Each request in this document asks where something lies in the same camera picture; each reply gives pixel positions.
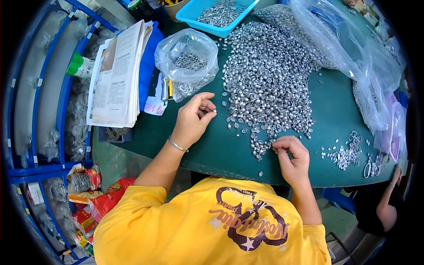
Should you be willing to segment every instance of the person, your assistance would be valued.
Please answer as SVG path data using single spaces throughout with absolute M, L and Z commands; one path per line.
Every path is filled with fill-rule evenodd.
M 165 203 L 183 150 L 217 115 L 213 96 L 199 93 L 179 109 L 168 141 L 98 224 L 96 263 L 331 264 L 308 178 L 309 153 L 294 136 L 280 137 L 272 148 L 293 187 L 293 204 L 268 184 L 214 176 Z
M 367 233 L 386 236 L 401 215 L 403 197 L 399 188 L 402 169 L 396 166 L 392 180 L 358 186 L 355 195 L 357 227 Z

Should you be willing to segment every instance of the silver bangle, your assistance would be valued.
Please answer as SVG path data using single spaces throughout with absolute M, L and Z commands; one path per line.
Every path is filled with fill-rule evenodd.
M 180 150 L 180 151 L 183 151 L 183 152 L 188 153 L 188 149 L 184 149 L 184 148 L 180 147 L 178 144 L 176 144 L 176 143 L 175 143 L 175 142 L 171 139 L 171 136 L 169 136 L 169 137 L 168 137 L 168 141 L 169 141 L 169 143 L 170 143 L 170 144 L 172 144 L 172 146 L 173 146 L 173 147 L 177 148 L 177 149 L 178 149 L 178 150 Z

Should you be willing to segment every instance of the printed graphic on t-shirt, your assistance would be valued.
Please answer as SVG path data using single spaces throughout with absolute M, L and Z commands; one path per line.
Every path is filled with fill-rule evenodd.
M 217 204 L 223 209 L 210 209 L 213 220 L 208 222 L 213 229 L 228 229 L 227 235 L 241 250 L 253 251 L 262 242 L 281 246 L 285 250 L 290 224 L 264 198 L 255 198 L 257 193 L 235 187 L 221 187 L 216 192 Z

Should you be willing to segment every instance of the person's arm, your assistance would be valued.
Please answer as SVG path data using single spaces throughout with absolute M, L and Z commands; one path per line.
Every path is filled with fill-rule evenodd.
M 397 165 L 395 173 L 393 173 L 392 181 L 387 186 L 386 190 L 383 193 L 383 196 L 380 199 L 380 202 L 377 205 L 376 213 L 378 218 L 381 220 L 381 223 L 384 227 L 384 232 L 389 231 L 393 228 L 397 219 L 396 208 L 392 205 L 389 205 L 390 195 L 392 194 L 394 185 L 399 185 L 400 178 L 402 175 L 402 169 Z
M 309 182 L 309 152 L 295 136 L 283 136 L 272 144 L 278 151 L 281 173 L 292 186 L 292 203 L 304 225 L 322 224 L 321 212 Z
M 197 142 L 209 122 L 216 116 L 216 106 L 209 100 L 214 95 L 209 92 L 196 94 L 178 110 L 171 139 L 181 148 L 189 149 Z M 169 192 L 184 153 L 166 141 L 153 161 L 138 176 L 134 185 L 164 187 Z

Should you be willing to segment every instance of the newspaper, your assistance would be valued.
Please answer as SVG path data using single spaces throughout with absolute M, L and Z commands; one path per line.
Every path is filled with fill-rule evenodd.
M 90 81 L 87 125 L 132 128 L 140 113 L 139 66 L 153 30 L 143 20 L 99 47 Z

